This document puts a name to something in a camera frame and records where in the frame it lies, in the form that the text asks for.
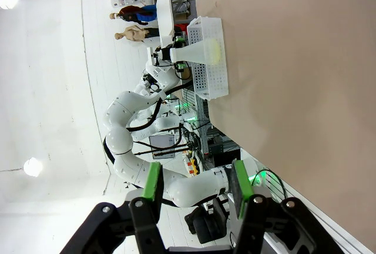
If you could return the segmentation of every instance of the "white table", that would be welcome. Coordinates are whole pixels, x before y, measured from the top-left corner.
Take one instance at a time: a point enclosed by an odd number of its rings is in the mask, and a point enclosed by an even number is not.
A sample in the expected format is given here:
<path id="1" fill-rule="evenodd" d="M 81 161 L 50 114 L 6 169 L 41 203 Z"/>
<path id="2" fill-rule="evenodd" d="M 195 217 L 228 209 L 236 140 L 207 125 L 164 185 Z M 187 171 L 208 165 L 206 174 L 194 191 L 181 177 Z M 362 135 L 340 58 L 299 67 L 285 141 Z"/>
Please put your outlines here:
<path id="1" fill-rule="evenodd" d="M 171 0 L 157 0 L 157 19 L 161 47 L 172 44 L 174 16 Z"/>

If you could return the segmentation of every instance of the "green pad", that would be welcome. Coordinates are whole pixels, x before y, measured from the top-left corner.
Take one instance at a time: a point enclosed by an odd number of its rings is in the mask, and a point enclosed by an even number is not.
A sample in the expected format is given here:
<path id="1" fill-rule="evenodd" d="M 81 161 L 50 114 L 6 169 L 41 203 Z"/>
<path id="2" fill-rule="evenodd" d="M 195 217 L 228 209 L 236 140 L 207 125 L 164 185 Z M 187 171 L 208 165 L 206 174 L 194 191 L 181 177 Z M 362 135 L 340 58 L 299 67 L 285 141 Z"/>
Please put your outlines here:
<path id="1" fill-rule="evenodd" d="M 239 207 L 238 217 L 242 218 L 244 214 L 244 210 L 246 208 L 246 202 L 248 202 L 249 197 L 251 197 L 254 193 L 253 193 L 251 183 L 248 179 L 248 174 L 247 174 L 244 162 L 241 160 L 234 161 L 233 165 L 234 165 L 236 178 L 237 178 L 237 181 L 239 183 L 239 188 L 240 188 L 239 190 L 240 196 L 238 197 L 240 201 L 237 202 L 237 205 Z"/>
<path id="2" fill-rule="evenodd" d="M 142 197 L 147 200 L 155 200 L 158 177 L 161 170 L 161 164 L 159 162 L 150 163 L 149 174 L 147 175 L 146 185 L 142 193 Z"/>

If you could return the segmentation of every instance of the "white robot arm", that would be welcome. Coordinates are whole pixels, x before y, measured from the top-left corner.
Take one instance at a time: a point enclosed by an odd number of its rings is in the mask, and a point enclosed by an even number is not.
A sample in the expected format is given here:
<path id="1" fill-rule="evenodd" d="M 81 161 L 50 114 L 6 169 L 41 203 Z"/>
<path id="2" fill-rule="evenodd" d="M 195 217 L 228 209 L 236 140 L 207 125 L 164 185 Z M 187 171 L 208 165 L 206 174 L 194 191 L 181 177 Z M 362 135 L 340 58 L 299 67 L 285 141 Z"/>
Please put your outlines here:
<path id="1" fill-rule="evenodd" d="M 160 98 L 164 100 L 166 92 L 168 93 L 179 82 L 172 67 L 168 65 L 155 66 L 155 63 L 150 60 L 146 65 L 146 70 L 157 81 L 160 91 L 150 93 L 147 90 L 147 83 L 142 81 L 134 92 L 125 91 L 116 97 L 105 115 L 105 125 L 109 129 L 105 142 L 115 159 L 113 164 L 116 174 L 125 181 L 142 188 L 145 187 L 150 163 L 133 154 L 133 140 L 141 140 L 162 129 L 177 127 L 182 121 L 182 117 L 176 115 L 158 118 L 148 129 L 134 131 L 128 128 L 135 118 L 139 121 L 147 120 L 151 111 L 146 109 L 150 107 L 155 109 L 155 103 Z M 196 205 L 229 189 L 224 167 L 202 172 L 192 178 L 163 169 L 163 177 L 164 197 L 179 207 Z"/>

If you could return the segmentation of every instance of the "mannequin head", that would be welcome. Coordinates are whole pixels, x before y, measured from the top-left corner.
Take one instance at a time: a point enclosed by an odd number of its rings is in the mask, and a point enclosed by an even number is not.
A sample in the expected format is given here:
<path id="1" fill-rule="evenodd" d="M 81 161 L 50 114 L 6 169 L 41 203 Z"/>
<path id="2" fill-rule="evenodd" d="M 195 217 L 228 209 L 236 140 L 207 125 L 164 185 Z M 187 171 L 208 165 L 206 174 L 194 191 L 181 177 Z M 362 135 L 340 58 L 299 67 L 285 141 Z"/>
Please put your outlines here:
<path id="1" fill-rule="evenodd" d="M 122 39 L 123 37 L 124 37 L 123 34 L 118 34 L 118 33 L 115 34 L 115 39 L 116 40 Z"/>
<path id="2" fill-rule="evenodd" d="M 111 19 L 111 20 L 116 19 L 116 15 L 118 15 L 118 14 L 117 14 L 117 13 L 111 13 L 111 14 L 110 14 L 110 19 Z"/>

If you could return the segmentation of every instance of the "black pants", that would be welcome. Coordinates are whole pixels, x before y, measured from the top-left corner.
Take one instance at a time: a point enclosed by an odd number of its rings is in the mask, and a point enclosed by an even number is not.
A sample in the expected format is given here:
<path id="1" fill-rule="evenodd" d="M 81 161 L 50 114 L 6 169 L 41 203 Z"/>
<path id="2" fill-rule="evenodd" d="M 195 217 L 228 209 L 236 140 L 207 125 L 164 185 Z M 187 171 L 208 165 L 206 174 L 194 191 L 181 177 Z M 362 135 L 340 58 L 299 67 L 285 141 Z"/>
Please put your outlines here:
<path id="1" fill-rule="evenodd" d="M 159 29 L 157 28 L 145 28 L 144 30 L 149 31 L 149 33 L 145 35 L 145 38 L 154 38 L 159 36 Z"/>

